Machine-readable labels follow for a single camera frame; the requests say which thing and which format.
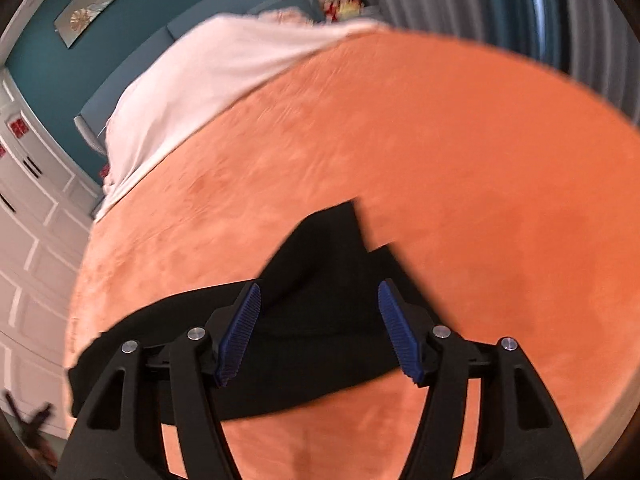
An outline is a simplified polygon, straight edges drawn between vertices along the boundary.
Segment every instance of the black object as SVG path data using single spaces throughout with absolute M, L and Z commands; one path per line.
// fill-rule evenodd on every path
M 22 160 L 22 164 L 25 168 L 27 168 L 27 170 L 29 170 L 31 172 L 31 174 L 35 177 L 35 178 L 40 178 L 40 175 L 36 172 L 36 170 L 34 170 L 29 163 L 26 160 Z
M 419 386 L 430 386 L 401 480 L 452 478 L 469 378 L 482 379 L 481 419 L 474 466 L 462 479 L 582 479 L 571 437 L 522 349 L 469 342 L 455 332 L 438 337 L 427 310 L 404 303 L 392 282 L 385 285 L 420 345 Z M 206 387 L 217 385 L 212 370 L 228 330 L 228 317 L 214 312 L 198 339 L 188 331 L 166 346 L 127 342 L 117 350 L 82 407 L 56 478 L 179 478 L 168 471 L 162 448 L 157 386 L 164 378 L 190 480 L 241 480 Z
M 638 480 L 640 478 L 640 407 L 608 455 L 588 480 Z
M 0 410 L 0 473 L 11 480 L 50 480 L 50 476 L 29 455 L 27 449 Z
M 7 206 L 12 213 L 15 213 L 15 207 L 11 205 L 11 203 L 4 197 L 2 193 L 0 193 L 0 200 L 2 200 L 4 205 Z
M 4 391 L 4 398 L 6 399 L 9 409 L 11 409 L 15 420 L 18 422 L 18 426 L 20 427 L 20 439 L 22 440 L 22 443 L 28 449 L 36 452 L 42 458 L 42 461 L 53 472 L 55 472 L 58 468 L 58 457 L 51 449 L 47 440 L 40 433 L 44 423 L 49 420 L 49 417 L 51 417 L 51 410 L 53 409 L 52 404 L 47 402 L 41 410 L 37 410 L 33 415 L 31 415 L 31 420 L 29 422 L 26 422 L 20 415 L 20 412 L 15 405 L 14 398 L 9 391 Z
M 33 161 L 30 156 L 27 156 L 27 160 L 31 163 L 31 165 L 36 169 L 39 174 L 43 174 L 42 170 L 38 167 L 38 165 Z
M 264 415 L 357 386 L 398 367 L 377 308 L 376 289 L 392 278 L 404 297 L 443 322 L 388 246 L 367 252 L 352 202 L 308 216 L 258 277 L 262 311 L 242 369 L 228 388 L 210 388 L 221 420 Z M 192 290 L 123 319 L 87 348 L 68 371 L 78 416 L 123 341 L 167 344 L 216 309 L 233 303 L 247 282 Z M 159 383 L 160 417 L 174 423 L 172 390 Z

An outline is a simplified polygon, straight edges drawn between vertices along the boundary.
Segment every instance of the bed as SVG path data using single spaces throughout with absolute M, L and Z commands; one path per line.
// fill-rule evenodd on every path
M 392 243 L 456 330 L 522 344 L 588 474 L 640 401 L 639 170 L 632 125 L 532 62 L 427 34 L 345 36 L 239 98 L 96 223 L 65 365 L 154 301 L 254 278 L 305 216 L 357 198 L 367 247 Z M 477 399 L 472 383 L 458 473 Z M 395 370 L 223 427 L 244 478 L 388 480 L 423 401 Z

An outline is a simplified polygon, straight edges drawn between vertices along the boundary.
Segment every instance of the white sheet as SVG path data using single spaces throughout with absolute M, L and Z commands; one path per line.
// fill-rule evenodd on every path
M 106 134 L 110 174 L 95 221 L 236 100 L 373 20 L 309 27 L 219 14 L 180 38 L 122 94 Z

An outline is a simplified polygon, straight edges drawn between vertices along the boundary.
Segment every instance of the teal wall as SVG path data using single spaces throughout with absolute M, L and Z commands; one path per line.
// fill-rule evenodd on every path
M 82 140 L 73 118 L 107 76 L 143 41 L 200 0 L 115 0 L 67 48 L 53 22 L 71 0 L 45 0 L 6 65 L 34 113 L 95 180 L 104 159 Z

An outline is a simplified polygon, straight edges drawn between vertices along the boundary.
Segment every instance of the gray curtain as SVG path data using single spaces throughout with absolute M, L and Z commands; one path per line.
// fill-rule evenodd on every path
M 640 43 L 613 0 L 366 0 L 393 26 L 489 43 L 563 70 L 640 121 Z

